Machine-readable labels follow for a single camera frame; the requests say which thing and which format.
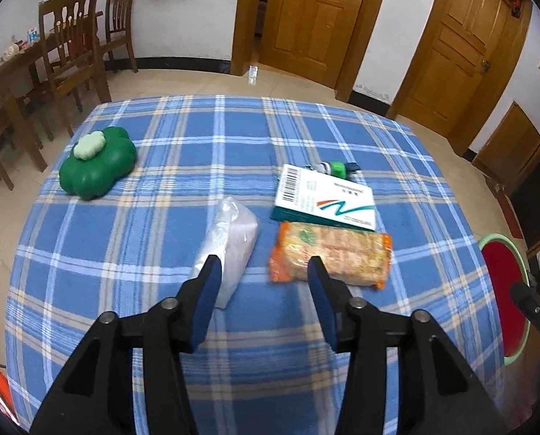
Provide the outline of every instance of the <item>tile floor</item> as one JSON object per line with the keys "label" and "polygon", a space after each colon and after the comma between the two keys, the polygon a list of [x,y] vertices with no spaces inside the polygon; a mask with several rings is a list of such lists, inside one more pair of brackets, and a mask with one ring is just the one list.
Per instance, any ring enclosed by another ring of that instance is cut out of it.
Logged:
{"label": "tile floor", "polygon": [[[259,65],[255,84],[248,82],[248,74],[239,78],[204,72],[141,70],[138,74],[123,71],[118,74],[109,73],[107,76],[112,99],[115,101],[163,94],[230,94],[291,98],[359,109],[336,100],[334,91],[329,88],[263,65]],[[81,97],[83,114],[77,112],[71,98],[66,98],[67,109],[75,126],[85,119],[98,101],[94,91],[85,92],[82,89]],[[57,121],[54,106],[45,106],[34,116],[45,116],[53,127],[53,142],[49,142],[41,133],[44,143],[42,155],[49,165],[53,164],[68,142],[68,135]],[[503,213],[486,186],[483,174],[455,155],[443,137],[403,117],[398,120],[414,130],[441,168],[475,237],[479,239],[487,233],[499,232],[511,238]],[[3,183],[0,184],[0,363],[5,363],[4,308],[10,269],[25,218],[48,171],[37,171],[21,148],[12,151],[6,146],[0,157],[15,185],[10,192]],[[526,244],[516,239],[514,242],[525,253]]]}

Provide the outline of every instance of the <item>blue plaid tablecloth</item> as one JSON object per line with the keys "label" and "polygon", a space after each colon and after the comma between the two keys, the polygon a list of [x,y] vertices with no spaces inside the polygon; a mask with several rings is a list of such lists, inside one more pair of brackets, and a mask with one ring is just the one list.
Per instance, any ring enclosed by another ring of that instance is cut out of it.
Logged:
{"label": "blue plaid tablecloth", "polygon": [[[84,202],[59,186],[59,158],[26,221],[7,302],[8,378],[29,427],[63,363],[105,310],[120,316],[175,296],[217,202],[232,195],[259,221],[248,267],[206,341],[183,355],[201,435],[332,435],[348,357],[324,342],[306,282],[268,281],[269,219],[284,163],[357,162],[379,231],[393,239],[384,290],[353,295],[388,312],[428,309],[489,394],[502,390],[503,346],[489,275],[439,168],[408,127],[368,113],[273,98],[178,96],[102,104],[75,133],[117,125],[134,171]],[[142,356],[133,356],[137,433],[147,433]],[[396,431],[397,354],[389,351],[385,433]]]}

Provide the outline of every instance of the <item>blue gripper pad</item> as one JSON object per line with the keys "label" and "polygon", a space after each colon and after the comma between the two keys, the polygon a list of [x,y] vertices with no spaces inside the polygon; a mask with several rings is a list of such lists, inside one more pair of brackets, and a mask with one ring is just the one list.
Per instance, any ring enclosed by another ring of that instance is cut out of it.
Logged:
{"label": "blue gripper pad", "polygon": [[308,262],[308,286],[310,287],[314,307],[318,313],[318,320],[322,327],[324,340],[326,340],[326,343],[336,351],[338,347],[336,314],[330,304],[329,298],[327,298],[326,291],[318,276],[318,271],[313,263],[313,259]]}
{"label": "blue gripper pad", "polygon": [[[208,263],[206,261],[202,272],[207,265]],[[215,257],[210,272],[205,277],[205,283],[201,289],[197,305],[195,306],[195,312],[193,313],[190,344],[194,349],[205,340],[205,335],[207,334],[207,328],[210,325],[211,314],[214,312],[215,301],[218,298],[218,291],[221,284],[222,262],[219,258]]]}

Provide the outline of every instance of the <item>door handle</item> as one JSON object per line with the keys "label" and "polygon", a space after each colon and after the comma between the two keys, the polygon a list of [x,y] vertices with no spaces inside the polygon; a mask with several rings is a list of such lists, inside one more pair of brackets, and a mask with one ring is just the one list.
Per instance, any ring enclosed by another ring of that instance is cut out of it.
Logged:
{"label": "door handle", "polygon": [[489,60],[483,60],[482,61],[482,70],[481,74],[485,75],[487,72],[489,72],[489,69],[491,68],[491,62]]}

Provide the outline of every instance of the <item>doorway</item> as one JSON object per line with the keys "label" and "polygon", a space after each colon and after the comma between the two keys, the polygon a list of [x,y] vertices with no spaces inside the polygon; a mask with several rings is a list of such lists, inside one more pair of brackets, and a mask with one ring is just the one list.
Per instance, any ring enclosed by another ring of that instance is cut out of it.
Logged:
{"label": "doorway", "polygon": [[231,74],[259,62],[334,88],[347,101],[382,0],[238,0]]}
{"label": "doorway", "polygon": [[463,155],[512,75],[531,14],[530,0],[435,0],[388,116],[422,124]]}

